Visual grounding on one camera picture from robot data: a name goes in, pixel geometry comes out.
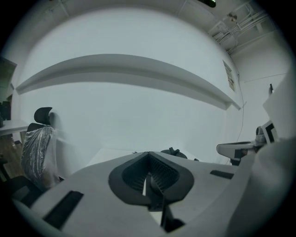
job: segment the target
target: plastic-wrapped chair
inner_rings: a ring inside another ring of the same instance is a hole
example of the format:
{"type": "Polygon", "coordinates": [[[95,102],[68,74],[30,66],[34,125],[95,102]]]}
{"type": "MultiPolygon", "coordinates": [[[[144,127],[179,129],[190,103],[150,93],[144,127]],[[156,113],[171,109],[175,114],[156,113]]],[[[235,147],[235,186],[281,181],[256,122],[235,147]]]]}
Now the plastic-wrapped chair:
{"type": "Polygon", "coordinates": [[[49,121],[51,109],[44,107],[36,110],[34,119],[41,124],[31,123],[28,127],[21,157],[26,177],[10,179],[3,166],[7,160],[0,160],[0,169],[6,178],[3,182],[6,194],[29,207],[46,190],[60,182],[56,167],[56,131],[49,121]]]}
{"type": "Polygon", "coordinates": [[[40,190],[47,189],[59,183],[56,167],[56,131],[50,126],[49,112],[52,107],[36,110],[34,119],[41,124],[29,125],[21,166],[26,177],[40,190]]]}

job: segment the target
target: white wall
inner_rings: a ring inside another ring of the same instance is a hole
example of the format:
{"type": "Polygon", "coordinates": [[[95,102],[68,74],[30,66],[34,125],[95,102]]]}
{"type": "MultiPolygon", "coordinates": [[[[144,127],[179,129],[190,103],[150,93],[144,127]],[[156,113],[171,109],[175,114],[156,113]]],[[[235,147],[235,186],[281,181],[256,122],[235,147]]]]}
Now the white wall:
{"type": "MultiPolygon", "coordinates": [[[[56,63],[113,53],[148,57],[186,69],[241,104],[235,65],[226,51],[203,30],[149,8],[107,8],[69,19],[32,47],[18,85],[56,63]],[[236,93],[228,85],[223,61],[234,73],[236,93]]],[[[188,87],[147,77],[73,74],[43,82],[23,94],[15,91],[12,111],[15,118],[30,123],[39,107],[54,108],[57,161],[60,175],[67,177],[102,147],[141,151],[173,146],[203,161],[221,162],[216,146],[225,136],[236,139],[238,131],[229,133],[225,127],[237,108],[226,110],[220,101],[213,105],[201,97],[205,95],[188,87]],[[110,83],[100,77],[107,77],[110,83]],[[137,81],[137,85],[140,80],[143,85],[149,81],[154,86],[117,84],[118,78],[137,81]],[[159,85],[182,93],[153,89],[159,85]]]]}
{"type": "Polygon", "coordinates": [[[276,89],[294,67],[294,56],[278,33],[262,38],[232,56],[240,73],[244,103],[244,125],[239,141],[254,140],[256,128],[269,121],[263,103],[269,86],[276,89]]]}
{"type": "MultiPolygon", "coordinates": [[[[161,151],[174,147],[214,162],[225,110],[207,103],[153,88],[96,82],[159,80],[116,73],[75,74],[58,78],[65,84],[48,85],[21,95],[21,118],[33,121],[39,107],[52,106],[57,128],[57,160],[64,177],[84,167],[102,147],[161,151]],[[85,82],[72,83],[84,78],[85,82]]],[[[163,86],[196,93],[162,82],[163,86]]]]}

